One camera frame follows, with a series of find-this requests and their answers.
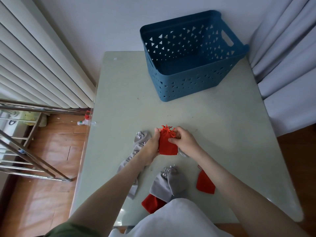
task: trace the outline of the person's left hand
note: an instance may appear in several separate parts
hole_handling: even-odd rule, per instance
[[[155,133],[152,138],[150,138],[144,147],[137,153],[139,158],[142,159],[145,166],[150,165],[157,155],[159,155],[158,146],[159,146],[160,131],[158,128],[155,128]]]

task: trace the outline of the hand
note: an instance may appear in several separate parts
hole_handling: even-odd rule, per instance
[[[177,138],[169,138],[168,141],[176,144],[192,159],[197,160],[204,150],[199,146],[194,136],[188,130],[183,129],[181,126],[177,126],[174,131],[177,134]]]
[[[136,154],[140,159],[142,159],[144,166],[150,165],[155,157],[159,155],[159,138],[160,131],[158,128],[155,128],[154,136],[150,138],[144,147]]]

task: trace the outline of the basket handle hole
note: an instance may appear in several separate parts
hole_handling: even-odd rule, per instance
[[[222,34],[222,38],[224,39],[224,41],[227,43],[228,46],[234,45],[234,42],[229,38],[229,36],[226,34],[226,32],[224,32],[222,30],[221,34]]]

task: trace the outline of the person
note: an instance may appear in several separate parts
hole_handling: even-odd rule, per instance
[[[178,126],[175,132],[176,138],[170,138],[169,142],[176,144],[203,168],[249,236],[308,236],[283,211],[218,164],[189,131]],[[65,223],[52,229],[45,237],[123,236],[113,229],[114,222],[132,183],[158,155],[159,137],[160,132],[156,128],[154,136],[119,173],[95,191]],[[173,199],[145,217],[126,235],[231,236],[218,229],[194,203],[181,198]]]

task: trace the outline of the table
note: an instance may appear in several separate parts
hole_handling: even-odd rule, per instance
[[[241,181],[275,203],[295,221],[303,219],[269,117],[247,59],[242,59],[214,88],[170,102],[158,98],[144,52],[106,52],[85,157],[75,191],[73,213],[116,174],[133,149],[136,132],[180,125]],[[158,156],[139,177],[134,200],[126,199],[115,226],[133,226],[148,213],[141,206],[155,176],[173,165],[190,182],[189,199],[214,223],[237,223],[220,193],[195,188],[200,169],[190,158]]]

